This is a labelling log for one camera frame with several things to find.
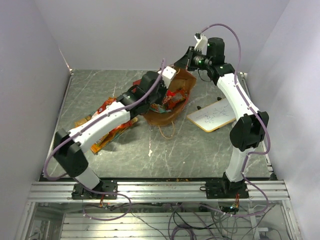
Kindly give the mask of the red paper bag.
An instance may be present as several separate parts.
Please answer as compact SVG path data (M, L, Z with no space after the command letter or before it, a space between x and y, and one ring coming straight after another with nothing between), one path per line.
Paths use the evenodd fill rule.
M184 68L174 66L173 69L176 70L176 75L170 83L162 105L152 104L150 110L143 115L147 123L158 127L160 134L168 140L173 138L175 134L174 121L183 111L197 82L197 79ZM167 125L172 125L170 136L166 136L162 132L162 127Z

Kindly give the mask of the red doritos bag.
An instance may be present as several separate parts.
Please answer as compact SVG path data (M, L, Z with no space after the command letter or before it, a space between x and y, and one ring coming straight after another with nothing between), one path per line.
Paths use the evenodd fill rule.
M103 104L97 109L96 113L99 115L104 110L107 109L108 106L110 106L113 102L116 101L115 97L109 97L106 101L103 102Z

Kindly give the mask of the orange honey dijon chip bag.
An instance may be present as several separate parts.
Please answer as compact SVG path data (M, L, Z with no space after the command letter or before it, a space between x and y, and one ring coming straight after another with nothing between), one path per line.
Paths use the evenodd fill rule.
M119 113L111 116L95 116L71 130L70 135L75 143L80 144L83 153L92 151L94 154L112 142L124 131L138 121L137 117L128 119Z

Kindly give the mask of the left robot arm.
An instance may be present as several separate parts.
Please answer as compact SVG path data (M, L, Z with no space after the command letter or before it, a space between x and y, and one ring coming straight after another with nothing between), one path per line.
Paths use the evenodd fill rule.
M67 175L84 186L89 198L98 198L102 186L101 179L90 169L85 153L104 135L147 113L152 104L161 103L175 75L176 71L167 67L158 72L148 71L139 84L117 97L96 117L69 131L61 129L55 133L50 156Z

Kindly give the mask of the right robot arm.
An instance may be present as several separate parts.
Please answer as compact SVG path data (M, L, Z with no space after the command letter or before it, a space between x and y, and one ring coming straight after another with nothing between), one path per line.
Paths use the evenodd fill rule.
M196 44L190 46L174 66L187 71L202 70L228 100L236 123L229 133L233 146L230 163L217 184L216 191L231 198L246 187L244 171L249 157L265 138L269 115L260 111L250 100L238 81L237 72L225 62L225 43L222 38L195 35Z

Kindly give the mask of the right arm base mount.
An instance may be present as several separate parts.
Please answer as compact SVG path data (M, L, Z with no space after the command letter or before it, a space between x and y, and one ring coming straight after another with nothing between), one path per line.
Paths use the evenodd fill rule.
M212 178L199 188L207 199L248 199L249 192L244 180L230 182L227 178Z

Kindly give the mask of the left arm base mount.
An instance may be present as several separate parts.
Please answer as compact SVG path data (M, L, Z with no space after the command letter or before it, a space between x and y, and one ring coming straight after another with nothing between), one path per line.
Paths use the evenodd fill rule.
M74 179L71 199L72 200L115 200L117 198L118 184L113 180L101 180L93 189L86 188L78 180Z

